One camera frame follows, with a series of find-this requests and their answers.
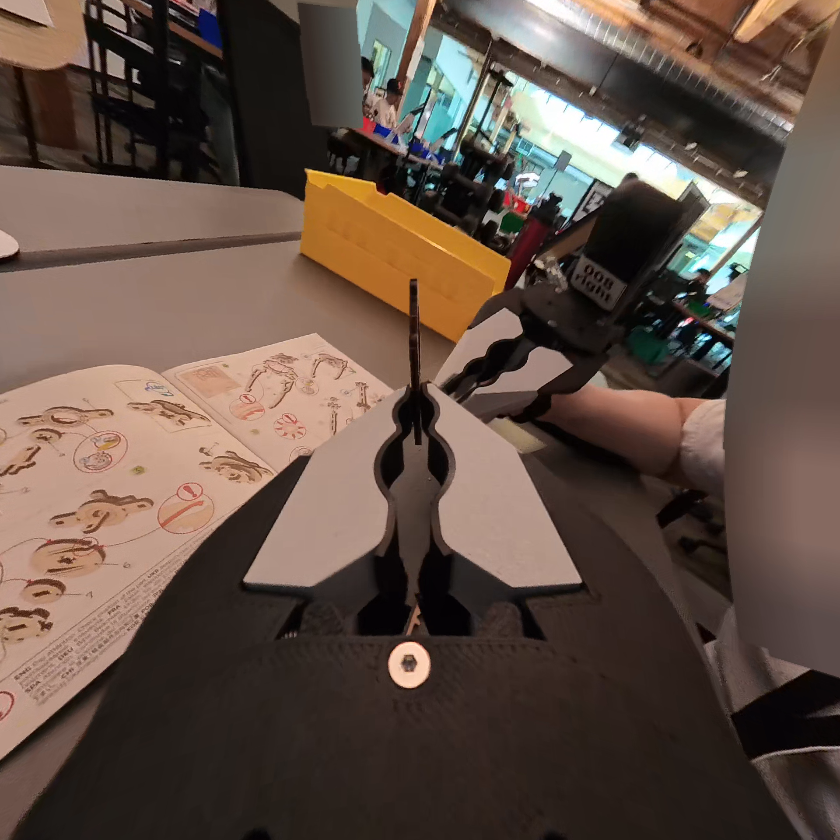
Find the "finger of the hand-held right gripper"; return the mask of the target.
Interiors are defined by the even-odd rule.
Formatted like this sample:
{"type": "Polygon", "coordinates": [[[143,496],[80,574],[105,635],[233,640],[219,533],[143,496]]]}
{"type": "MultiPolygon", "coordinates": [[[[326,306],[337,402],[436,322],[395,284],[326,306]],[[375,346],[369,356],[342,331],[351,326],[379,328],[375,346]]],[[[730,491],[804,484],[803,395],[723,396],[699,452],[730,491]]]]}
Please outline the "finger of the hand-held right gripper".
{"type": "Polygon", "coordinates": [[[465,403],[480,390],[499,384],[503,402],[525,403],[533,389],[522,384],[533,342],[525,335],[519,315],[502,308],[470,327],[437,373],[441,393],[465,403]]]}
{"type": "Polygon", "coordinates": [[[459,404],[470,413],[524,413],[544,397],[580,390],[593,375],[593,353],[537,347],[518,367],[483,374],[459,404]]]}

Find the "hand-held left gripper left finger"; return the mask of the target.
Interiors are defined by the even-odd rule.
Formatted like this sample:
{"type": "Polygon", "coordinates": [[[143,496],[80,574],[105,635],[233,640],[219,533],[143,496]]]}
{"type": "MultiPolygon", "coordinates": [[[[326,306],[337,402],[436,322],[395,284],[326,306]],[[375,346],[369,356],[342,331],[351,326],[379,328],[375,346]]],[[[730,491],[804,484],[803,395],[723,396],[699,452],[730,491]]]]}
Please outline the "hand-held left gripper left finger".
{"type": "Polygon", "coordinates": [[[255,559],[256,592],[377,592],[396,533],[392,486],[410,434],[407,387],[314,450],[255,559]]]}

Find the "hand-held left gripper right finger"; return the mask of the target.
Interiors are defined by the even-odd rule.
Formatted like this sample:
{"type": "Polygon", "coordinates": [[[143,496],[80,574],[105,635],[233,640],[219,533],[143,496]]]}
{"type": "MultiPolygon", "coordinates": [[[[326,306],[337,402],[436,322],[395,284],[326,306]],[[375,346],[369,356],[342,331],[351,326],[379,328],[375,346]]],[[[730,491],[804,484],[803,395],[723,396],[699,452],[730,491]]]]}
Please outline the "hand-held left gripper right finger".
{"type": "Polygon", "coordinates": [[[434,410],[429,441],[446,458],[433,535],[451,560],[450,588],[581,588],[517,449],[435,385],[423,392],[434,410]]]}

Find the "thin dark wooden model part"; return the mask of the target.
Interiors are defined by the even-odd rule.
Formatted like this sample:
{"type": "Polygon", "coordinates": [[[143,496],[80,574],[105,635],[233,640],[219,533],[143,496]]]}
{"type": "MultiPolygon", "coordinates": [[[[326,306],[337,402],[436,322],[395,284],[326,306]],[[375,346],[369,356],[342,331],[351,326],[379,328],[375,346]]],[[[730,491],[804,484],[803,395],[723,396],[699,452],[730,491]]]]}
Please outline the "thin dark wooden model part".
{"type": "Polygon", "coordinates": [[[408,402],[411,408],[413,440],[415,446],[421,446],[423,442],[423,417],[421,407],[421,319],[418,300],[417,278],[409,280],[409,384],[408,402]]]}

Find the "person's right hand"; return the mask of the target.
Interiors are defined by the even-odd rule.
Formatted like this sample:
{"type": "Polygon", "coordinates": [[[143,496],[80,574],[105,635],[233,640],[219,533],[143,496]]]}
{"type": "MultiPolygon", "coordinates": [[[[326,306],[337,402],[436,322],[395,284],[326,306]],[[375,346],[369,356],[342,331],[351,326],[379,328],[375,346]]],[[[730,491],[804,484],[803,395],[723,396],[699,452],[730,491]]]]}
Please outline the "person's right hand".
{"type": "Polygon", "coordinates": [[[679,464],[683,426],[702,403],[589,383],[577,392],[553,395],[539,419],[613,453],[643,475],[688,488],[679,464]]]}

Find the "red cylinder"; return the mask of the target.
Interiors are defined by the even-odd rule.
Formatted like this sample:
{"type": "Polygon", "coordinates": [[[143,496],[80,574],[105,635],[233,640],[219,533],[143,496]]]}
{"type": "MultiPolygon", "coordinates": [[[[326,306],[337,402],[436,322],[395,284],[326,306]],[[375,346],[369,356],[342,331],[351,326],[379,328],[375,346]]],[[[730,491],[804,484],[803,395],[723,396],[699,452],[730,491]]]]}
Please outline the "red cylinder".
{"type": "Polygon", "coordinates": [[[532,259],[558,228],[559,208],[556,203],[544,202],[534,207],[508,251],[510,268],[505,291],[514,288],[532,259]]]}

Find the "yellow plastic bin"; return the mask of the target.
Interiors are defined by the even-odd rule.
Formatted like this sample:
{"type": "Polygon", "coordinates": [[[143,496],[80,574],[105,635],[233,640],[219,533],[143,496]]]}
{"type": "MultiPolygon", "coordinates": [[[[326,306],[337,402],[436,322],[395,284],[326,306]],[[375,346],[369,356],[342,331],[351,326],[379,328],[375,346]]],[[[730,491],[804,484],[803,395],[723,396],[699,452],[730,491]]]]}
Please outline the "yellow plastic bin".
{"type": "Polygon", "coordinates": [[[510,260],[372,182],[306,170],[301,253],[408,313],[418,285],[421,323],[456,342],[503,291],[510,260]]]}

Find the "black dumbbell rack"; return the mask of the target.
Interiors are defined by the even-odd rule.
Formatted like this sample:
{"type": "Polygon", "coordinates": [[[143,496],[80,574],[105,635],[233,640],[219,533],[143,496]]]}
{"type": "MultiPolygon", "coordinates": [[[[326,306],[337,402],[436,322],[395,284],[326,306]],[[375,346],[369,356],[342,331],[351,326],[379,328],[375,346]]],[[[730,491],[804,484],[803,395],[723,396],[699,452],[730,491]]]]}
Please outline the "black dumbbell rack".
{"type": "Polygon", "coordinates": [[[515,157],[486,150],[475,135],[464,138],[458,151],[460,163],[449,162],[443,167],[436,189],[425,195],[423,208],[468,236],[481,238],[487,213],[497,214],[502,209],[515,157]]]}

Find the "black office chair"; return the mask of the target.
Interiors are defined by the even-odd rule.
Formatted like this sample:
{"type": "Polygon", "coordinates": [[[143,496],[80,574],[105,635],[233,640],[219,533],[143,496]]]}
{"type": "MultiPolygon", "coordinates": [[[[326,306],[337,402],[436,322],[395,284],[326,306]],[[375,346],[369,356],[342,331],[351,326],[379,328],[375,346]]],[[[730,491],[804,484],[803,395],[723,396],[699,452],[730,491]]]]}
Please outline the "black office chair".
{"type": "Polygon", "coordinates": [[[686,555],[709,550],[728,558],[727,525],[722,505],[709,500],[699,490],[675,490],[656,513],[656,522],[665,529],[678,522],[691,522],[689,532],[678,538],[678,546],[686,555]]]}

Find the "assembly instruction booklet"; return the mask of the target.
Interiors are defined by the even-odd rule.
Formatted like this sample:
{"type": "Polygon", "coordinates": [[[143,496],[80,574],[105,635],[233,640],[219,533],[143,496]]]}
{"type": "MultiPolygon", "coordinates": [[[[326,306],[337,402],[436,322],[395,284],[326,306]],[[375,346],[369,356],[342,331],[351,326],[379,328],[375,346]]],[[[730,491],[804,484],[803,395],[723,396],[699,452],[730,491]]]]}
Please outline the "assembly instruction booklet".
{"type": "Polygon", "coordinates": [[[2,758],[122,655],[215,528],[391,391],[313,333],[2,394],[2,758]]]}

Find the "black partition panel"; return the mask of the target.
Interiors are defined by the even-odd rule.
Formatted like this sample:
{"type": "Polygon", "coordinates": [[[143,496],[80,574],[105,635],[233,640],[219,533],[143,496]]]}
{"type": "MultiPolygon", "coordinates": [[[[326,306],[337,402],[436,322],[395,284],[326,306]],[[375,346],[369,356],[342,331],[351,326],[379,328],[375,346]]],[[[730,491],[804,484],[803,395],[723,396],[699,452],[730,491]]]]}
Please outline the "black partition panel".
{"type": "Polygon", "coordinates": [[[303,200],[328,132],[310,120],[300,25],[269,1],[221,1],[217,16],[239,184],[303,200]]]}

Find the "person's striped shirt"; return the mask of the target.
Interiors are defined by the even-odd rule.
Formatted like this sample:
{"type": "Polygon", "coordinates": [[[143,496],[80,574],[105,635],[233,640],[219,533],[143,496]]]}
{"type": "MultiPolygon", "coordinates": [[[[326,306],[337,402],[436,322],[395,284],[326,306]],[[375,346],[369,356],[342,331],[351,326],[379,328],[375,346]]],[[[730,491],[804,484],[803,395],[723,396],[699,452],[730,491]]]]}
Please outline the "person's striped shirt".
{"type": "Polygon", "coordinates": [[[705,650],[742,749],[798,836],[838,839],[838,678],[745,643],[733,606],[705,650]]]}

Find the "black metal rack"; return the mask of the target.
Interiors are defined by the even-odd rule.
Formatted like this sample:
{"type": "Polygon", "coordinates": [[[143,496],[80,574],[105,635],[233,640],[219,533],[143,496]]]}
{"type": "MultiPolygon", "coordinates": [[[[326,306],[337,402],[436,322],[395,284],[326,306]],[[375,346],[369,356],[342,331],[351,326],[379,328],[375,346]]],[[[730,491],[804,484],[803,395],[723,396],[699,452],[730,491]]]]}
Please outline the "black metal rack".
{"type": "Polygon", "coordinates": [[[172,164],[170,16],[166,1],[85,2],[93,163],[166,180],[172,164]]]}

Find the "round wooden board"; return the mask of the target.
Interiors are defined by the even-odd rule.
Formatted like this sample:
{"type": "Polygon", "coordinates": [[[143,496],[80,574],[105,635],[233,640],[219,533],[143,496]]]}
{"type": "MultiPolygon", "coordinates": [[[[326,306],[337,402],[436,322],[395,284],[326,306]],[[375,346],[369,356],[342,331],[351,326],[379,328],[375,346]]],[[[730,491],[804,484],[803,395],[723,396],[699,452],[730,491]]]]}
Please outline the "round wooden board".
{"type": "Polygon", "coordinates": [[[1,63],[53,70],[73,63],[85,42],[81,1],[2,1],[1,63]]]}

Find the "silver air duct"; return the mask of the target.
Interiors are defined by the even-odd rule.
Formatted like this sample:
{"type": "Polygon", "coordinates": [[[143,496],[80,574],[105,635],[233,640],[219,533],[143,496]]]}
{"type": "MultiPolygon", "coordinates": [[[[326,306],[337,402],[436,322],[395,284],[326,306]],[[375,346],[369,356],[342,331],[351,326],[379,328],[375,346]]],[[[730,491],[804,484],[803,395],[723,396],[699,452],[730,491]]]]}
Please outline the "silver air duct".
{"type": "Polygon", "coordinates": [[[594,40],[585,43],[587,68],[602,93],[673,131],[779,146],[789,139],[790,120],[723,91],[656,51],[639,61],[594,40]]]}

